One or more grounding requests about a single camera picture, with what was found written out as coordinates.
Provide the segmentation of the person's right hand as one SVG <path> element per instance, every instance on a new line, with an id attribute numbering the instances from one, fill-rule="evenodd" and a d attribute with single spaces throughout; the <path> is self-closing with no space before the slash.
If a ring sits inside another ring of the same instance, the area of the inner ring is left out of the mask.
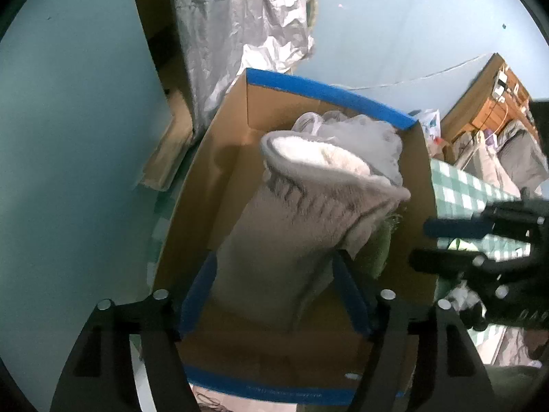
<path id="1" fill-rule="evenodd" d="M 541 329 L 524 330 L 523 342 L 526 346 L 528 358 L 533 361 L 541 361 L 548 347 L 548 331 Z"/>

